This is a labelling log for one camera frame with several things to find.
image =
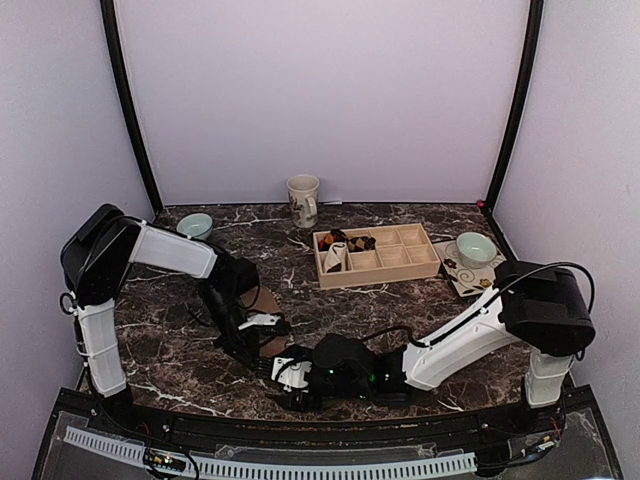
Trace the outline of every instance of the bowl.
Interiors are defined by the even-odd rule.
[[[188,235],[197,240],[206,240],[211,235],[213,220],[206,213],[187,215],[178,223],[178,233]]]
[[[471,269],[486,267],[498,254],[491,239],[481,233],[463,233],[456,238],[456,246],[460,252],[460,261]]]

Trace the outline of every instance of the floral placemat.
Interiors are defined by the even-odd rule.
[[[498,255],[489,265],[484,268],[471,269],[465,267],[460,261],[460,252],[458,252],[455,240],[434,243],[433,248],[436,249],[438,257],[442,260],[445,275],[460,297],[480,295],[492,286],[496,279],[494,268],[506,260],[502,252],[498,250]]]

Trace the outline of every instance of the white slotted strip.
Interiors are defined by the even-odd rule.
[[[144,467],[144,445],[107,437],[98,432],[67,427],[64,441],[84,450],[113,460]],[[193,465],[179,453],[173,454],[187,462],[182,477],[195,477]],[[273,465],[217,460],[192,455],[201,479],[243,480],[418,480],[443,478],[477,470],[475,454],[465,453],[448,457],[370,465]]]

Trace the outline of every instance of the tray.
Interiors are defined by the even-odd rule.
[[[364,235],[374,237],[376,249],[348,252],[346,270],[324,273],[322,266],[327,252],[321,252],[318,243],[329,232],[313,232],[313,250],[322,290],[402,282],[435,277],[438,274],[440,259],[427,232],[419,223],[342,231],[349,238]]]
[[[460,261],[460,252],[458,252],[455,240],[434,243],[433,246],[438,257],[442,260],[446,276],[460,297],[480,295],[491,287],[496,279],[494,269],[506,260],[498,249],[498,255],[488,266],[471,269],[465,267]]]

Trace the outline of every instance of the marble tabletop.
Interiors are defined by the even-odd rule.
[[[211,240],[258,265],[291,322],[290,343],[314,346],[325,334],[362,337],[406,324],[420,338],[470,303],[454,293],[442,274],[435,278],[321,291],[311,231],[296,228],[289,205],[168,207],[157,219],[175,228],[180,218],[205,212],[214,219]],[[491,235],[474,205],[347,204],[321,206],[314,230],[422,223],[433,242],[465,231]],[[280,390],[213,347],[218,332],[201,326],[187,307],[207,319],[195,280],[135,266],[116,305],[116,330],[127,379],[137,404],[171,411],[257,420],[363,421],[476,410],[518,401],[529,349],[510,345],[452,375],[437,389],[419,392],[406,408],[367,401],[326,399],[320,412],[278,407],[268,394]],[[369,343],[377,352],[406,343],[394,332]]]

